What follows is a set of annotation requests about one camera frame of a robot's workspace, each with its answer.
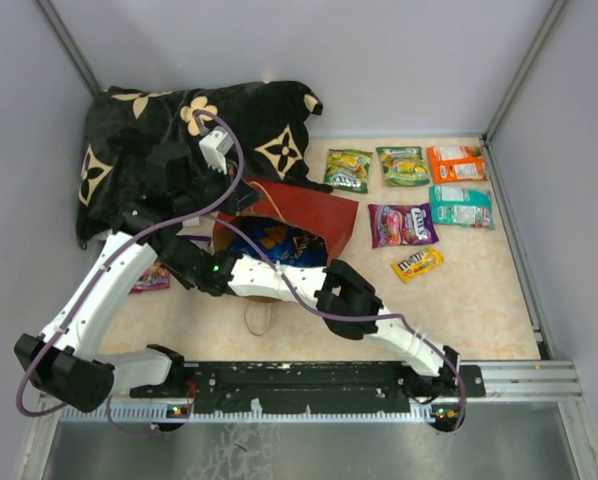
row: black pillow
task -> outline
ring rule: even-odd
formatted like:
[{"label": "black pillow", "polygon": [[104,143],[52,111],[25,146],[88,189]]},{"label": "black pillow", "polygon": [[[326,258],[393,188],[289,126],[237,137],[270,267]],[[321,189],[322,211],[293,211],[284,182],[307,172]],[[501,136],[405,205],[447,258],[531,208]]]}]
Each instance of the black pillow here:
[{"label": "black pillow", "polygon": [[[111,87],[88,110],[79,188],[77,238],[85,248],[92,236],[110,228],[119,210],[144,192],[145,159],[160,143],[191,150],[193,175],[207,173],[198,143],[195,110],[205,109],[235,131],[246,157],[246,175],[330,192],[307,179],[304,121],[323,105],[300,82],[256,82],[216,89],[146,93]],[[214,122],[204,123],[212,129]]]}]

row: orange snack bag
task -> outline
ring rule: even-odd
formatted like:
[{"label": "orange snack bag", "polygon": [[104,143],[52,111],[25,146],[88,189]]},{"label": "orange snack bag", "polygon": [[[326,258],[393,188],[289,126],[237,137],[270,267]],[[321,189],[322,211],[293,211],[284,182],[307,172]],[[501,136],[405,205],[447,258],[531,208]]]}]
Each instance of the orange snack bag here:
[{"label": "orange snack bag", "polygon": [[481,147],[428,147],[435,183],[486,180]]}]

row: teal snack bag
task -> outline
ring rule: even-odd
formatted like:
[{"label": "teal snack bag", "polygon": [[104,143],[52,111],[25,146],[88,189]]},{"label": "teal snack bag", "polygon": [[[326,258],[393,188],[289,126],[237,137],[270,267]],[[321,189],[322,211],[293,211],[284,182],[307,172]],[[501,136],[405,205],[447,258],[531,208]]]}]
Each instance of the teal snack bag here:
[{"label": "teal snack bag", "polygon": [[368,193],[368,172],[372,152],[328,150],[324,183],[350,192]]},{"label": "teal snack bag", "polygon": [[377,147],[383,179],[389,187],[418,187],[430,183],[421,147]]},{"label": "teal snack bag", "polygon": [[434,223],[495,228],[492,197],[487,190],[435,185],[430,187],[430,205]]}]

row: metal floor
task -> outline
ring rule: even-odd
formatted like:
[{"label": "metal floor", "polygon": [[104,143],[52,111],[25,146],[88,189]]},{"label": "metal floor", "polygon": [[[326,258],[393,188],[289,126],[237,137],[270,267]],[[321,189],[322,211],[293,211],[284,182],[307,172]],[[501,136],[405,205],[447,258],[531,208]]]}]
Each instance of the metal floor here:
[{"label": "metal floor", "polygon": [[[137,429],[143,425],[133,425]],[[579,478],[554,403],[473,404],[457,434],[425,424],[188,424],[128,438],[60,422],[53,480],[567,480]]]}]

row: candy bag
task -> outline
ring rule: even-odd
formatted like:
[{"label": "candy bag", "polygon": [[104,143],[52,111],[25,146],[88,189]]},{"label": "candy bag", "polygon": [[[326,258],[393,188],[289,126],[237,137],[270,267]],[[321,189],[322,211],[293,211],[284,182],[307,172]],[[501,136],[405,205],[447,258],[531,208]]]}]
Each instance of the candy bag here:
[{"label": "candy bag", "polygon": [[435,183],[486,180],[481,147],[429,147],[428,158]]},{"label": "candy bag", "polygon": [[435,223],[495,228],[492,198],[487,190],[437,185],[430,187],[430,203]]},{"label": "candy bag", "polygon": [[[295,267],[321,267],[328,262],[325,242],[313,233],[267,217],[245,217],[240,228],[273,262]],[[259,258],[240,236],[235,236],[228,250]]]},{"label": "candy bag", "polygon": [[421,147],[377,147],[383,179],[390,187],[417,187],[430,183]]},{"label": "candy bag", "polygon": [[329,150],[324,183],[357,193],[368,193],[371,152]]},{"label": "candy bag", "polygon": [[429,245],[439,241],[430,204],[368,205],[372,248],[395,245]]},{"label": "candy bag", "polygon": [[130,290],[130,293],[149,292],[150,290],[163,290],[170,288],[170,272],[155,263],[139,277]]},{"label": "candy bag", "polygon": [[429,272],[442,263],[441,254],[434,248],[427,247],[403,262],[393,263],[391,267],[403,283],[408,283],[413,277]]}]

